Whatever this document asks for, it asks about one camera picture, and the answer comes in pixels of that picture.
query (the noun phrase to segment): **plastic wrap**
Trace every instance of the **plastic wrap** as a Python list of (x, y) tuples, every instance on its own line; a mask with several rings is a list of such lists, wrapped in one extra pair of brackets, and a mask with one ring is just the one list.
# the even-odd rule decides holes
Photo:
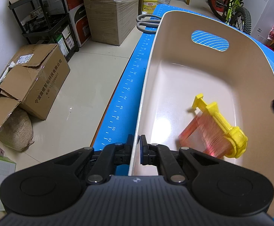
[(120, 45), (136, 25), (139, 0), (85, 0), (92, 40)]

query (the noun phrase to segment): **gray scissors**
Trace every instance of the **gray scissors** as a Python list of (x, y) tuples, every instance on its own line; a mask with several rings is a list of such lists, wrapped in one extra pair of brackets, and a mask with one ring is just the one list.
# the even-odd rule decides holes
[[(152, 18), (155, 18), (155, 19), (141, 20), (142, 18), (145, 18), (145, 17), (152, 17)], [(141, 28), (140, 26), (141, 25), (145, 25), (146, 27), (158, 28), (159, 23), (161, 22), (161, 19), (162, 19), (161, 17), (159, 17), (157, 15), (153, 15), (153, 14), (141, 14), (141, 15), (138, 15), (137, 18), (136, 18), (137, 29), (139, 31), (142, 31), (142, 32), (147, 33), (147, 34), (155, 34), (156, 31), (146, 30), (146, 29)]]

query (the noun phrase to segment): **yellow jug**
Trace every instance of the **yellow jug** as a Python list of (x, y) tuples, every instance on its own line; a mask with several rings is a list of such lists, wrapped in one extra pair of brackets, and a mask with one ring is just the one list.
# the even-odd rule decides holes
[(157, 6), (158, 0), (143, 0), (143, 8), (142, 11), (152, 14)]

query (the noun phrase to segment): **bicycle wheel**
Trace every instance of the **bicycle wheel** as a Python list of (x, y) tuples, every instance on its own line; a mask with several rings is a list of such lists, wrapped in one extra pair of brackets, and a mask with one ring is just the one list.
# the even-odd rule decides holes
[(228, 0), (208, 0), (212, 13), (222, 22), (226, 22)]
[(235, 10), (235, 15), (230, 21), (230, 25), (250, 35), (251, 33), (251, 15), (249, 11), (244, 7), (238, 7)]

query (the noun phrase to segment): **bicycle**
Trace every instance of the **bicycle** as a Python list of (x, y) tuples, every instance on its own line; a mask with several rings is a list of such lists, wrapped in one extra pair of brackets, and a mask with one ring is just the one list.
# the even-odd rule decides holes
[(251, 15), (243, 0), (208, 0), (208, 5), (219, 20), (250, 35)]

